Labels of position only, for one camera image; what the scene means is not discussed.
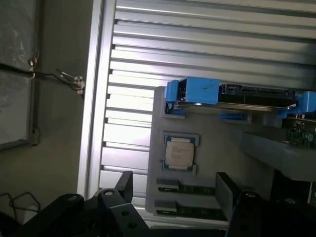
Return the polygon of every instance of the green circuit board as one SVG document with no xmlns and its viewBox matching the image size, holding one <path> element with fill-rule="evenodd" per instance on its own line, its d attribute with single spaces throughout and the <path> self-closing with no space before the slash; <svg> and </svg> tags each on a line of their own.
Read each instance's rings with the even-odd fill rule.
<svg viewBox="0 0 316 237">
<path fill-rule="evenodd" d="M 157 210 L 157 214 L 166 216 L 179 216 L 188 218 L 227 221 L 221 209 L 211 209 L 203 207 L 188 207 L 177 205 L 176 211 Z"/>
<path fill-rule="evenodd" d="M 160 192 L 168 192 L 168 193 L 194 194 L 194 195 L 205 195 L 205 196 L 214 196 L 215 195 L 215 188 L 203 187 L 203 186 L 182 185 L 182 184 L 179 184 L 177 189 L 159 187 L 158 190 Z"/>
<path fill-rule="evenodd" d="M 286 140 L 291 145 L 316 149 L 316 132 L 305 130 L 300 126 L 289 128 Z"/>
</svg>

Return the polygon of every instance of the blue plastic bracket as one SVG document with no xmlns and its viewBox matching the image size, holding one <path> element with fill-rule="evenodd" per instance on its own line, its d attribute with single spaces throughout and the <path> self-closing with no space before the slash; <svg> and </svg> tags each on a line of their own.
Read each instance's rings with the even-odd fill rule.
<svg viewBox="0 0 316 237">
<path fill-rule="evenodd" d="M 295 96 L 296 107 L 289 107 L 278 112 L 278 117 L 285 119 L 288 114 L 305 114 L 316 110 L 316 92 L 305 91 L 303 94 Z"/>
</svg>

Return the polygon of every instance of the metal frame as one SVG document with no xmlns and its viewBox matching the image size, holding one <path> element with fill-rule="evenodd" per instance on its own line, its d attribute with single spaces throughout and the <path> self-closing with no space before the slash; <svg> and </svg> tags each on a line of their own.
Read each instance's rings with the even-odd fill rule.
<svg viewBox="0 0 316 237">
<path fill-rule="evenodd" d="M 95 0 L 93 3 L 77 188 L 85 198 L 92 197 L 99 189 L 115 8 L 116 0 Z"/>
</svg>

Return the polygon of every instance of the plastic bag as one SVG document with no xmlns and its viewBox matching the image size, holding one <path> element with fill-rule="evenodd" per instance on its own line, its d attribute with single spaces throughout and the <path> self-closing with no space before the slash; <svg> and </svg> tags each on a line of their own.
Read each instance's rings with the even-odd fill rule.
<svg viewBox="0 0 316 237">
<path fill-rule="evenodd" d="M 0 0 L 0 63 L 28 69 L 33 23 L 17 0 Z M 0 107 L 10 106 L 28 78 L 0 72 Z"/>
</svg>

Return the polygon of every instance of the gray wall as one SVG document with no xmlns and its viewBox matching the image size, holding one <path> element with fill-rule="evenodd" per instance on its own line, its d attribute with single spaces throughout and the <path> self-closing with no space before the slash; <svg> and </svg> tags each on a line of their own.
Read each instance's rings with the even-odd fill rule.
<svg viewBox="0 0 316 237">
<path fill-rule="evenodd" d="M 43 72 L 60 68 L 86 75 L 92 2 L 43 1 Z M 39 88 L 35 119 L 41 143 L 0 153 L 0 194 L 30 191 L 46 206 L 62 194 L 76 192 L 83 100 L 64 85 L 41 82 Z M 26 198 L 18 204 L 31 203 Z M 0 197 L 0 211 L 13 214 L 5 197 Z"/>
</svg>

